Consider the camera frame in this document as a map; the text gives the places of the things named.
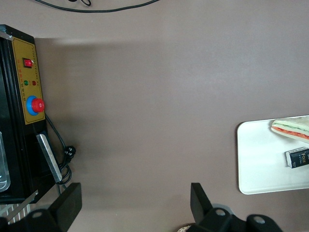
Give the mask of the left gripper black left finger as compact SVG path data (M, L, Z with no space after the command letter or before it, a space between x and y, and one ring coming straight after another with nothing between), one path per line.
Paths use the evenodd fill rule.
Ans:
M67 232L82 209L82 188L72 183L47 208L26 217L26 232Z

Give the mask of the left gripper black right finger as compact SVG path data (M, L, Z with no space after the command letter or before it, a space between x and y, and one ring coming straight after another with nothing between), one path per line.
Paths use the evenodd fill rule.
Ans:
M195 223L191 232L227 232L232 216L220 207L213 207L200 183L191 184L190 207Z

